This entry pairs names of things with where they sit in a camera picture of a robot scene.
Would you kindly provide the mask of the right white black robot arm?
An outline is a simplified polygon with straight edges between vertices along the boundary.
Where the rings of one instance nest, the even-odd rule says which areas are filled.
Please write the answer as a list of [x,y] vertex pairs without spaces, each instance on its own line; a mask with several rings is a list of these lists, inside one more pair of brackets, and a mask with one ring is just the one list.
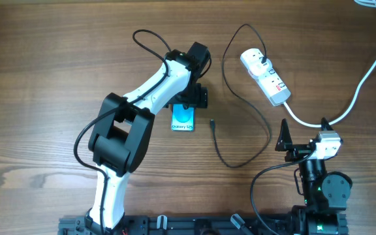
[[293,144],[287,120],[282,120],[275,150],[286,153],[286,163],[298,165],[294,180],[302,184],[297,191],[305,200],[303,206],[294,206],[289,213],[288,234],[349,233],[343,212],[353,182],[342,172],[328,172],[325,165],[337,155],[342,143],[339,134],[322,118],[321,131],[315,138],[307,144]]

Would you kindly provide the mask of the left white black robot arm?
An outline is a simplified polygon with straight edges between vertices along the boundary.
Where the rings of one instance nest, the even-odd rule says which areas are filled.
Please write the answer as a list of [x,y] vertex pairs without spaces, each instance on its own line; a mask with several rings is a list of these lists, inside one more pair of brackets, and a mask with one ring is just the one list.
[[88,148],[98,172],[93,207],[85,216],[92,234],[117,233],[123,217],[129,176],[148,150],[156,114],[169,104],[206,108],[207,89],[197,81],[211,63],[208,47],[195,42],[188,52],[172,50],[160,69],[136,90],[111,93],[102,102]]

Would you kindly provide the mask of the blue Galaxy smartphone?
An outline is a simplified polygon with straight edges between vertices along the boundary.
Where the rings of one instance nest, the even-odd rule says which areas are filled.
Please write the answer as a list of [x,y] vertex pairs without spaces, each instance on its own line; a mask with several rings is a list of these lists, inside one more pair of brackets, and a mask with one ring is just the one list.
[[195,109],[185,109],[182,104],[172,107],[171,130],[192,132],[195,129]]

